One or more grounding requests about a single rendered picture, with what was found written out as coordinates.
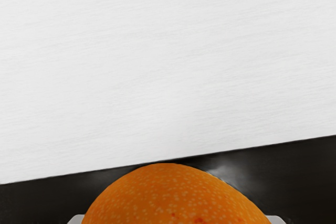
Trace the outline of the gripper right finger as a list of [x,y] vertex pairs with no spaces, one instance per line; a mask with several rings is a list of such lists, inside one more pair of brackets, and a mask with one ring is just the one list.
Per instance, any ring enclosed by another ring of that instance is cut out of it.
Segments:
[[266,216],[271,224],[286,224],[286,222],[279,216]]

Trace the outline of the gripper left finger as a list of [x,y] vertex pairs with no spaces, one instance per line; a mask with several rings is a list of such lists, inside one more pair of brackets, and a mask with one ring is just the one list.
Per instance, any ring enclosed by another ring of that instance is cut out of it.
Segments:
[[82,224],[83,219],[84,215],[75,215],[67,222],[67,224]]

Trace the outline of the orange fruit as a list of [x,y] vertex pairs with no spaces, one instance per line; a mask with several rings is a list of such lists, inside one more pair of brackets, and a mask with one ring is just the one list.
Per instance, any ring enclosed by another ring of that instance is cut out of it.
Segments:
[[247,197],[190,166],[158,163],[110,184],[82,224],[271,224]]

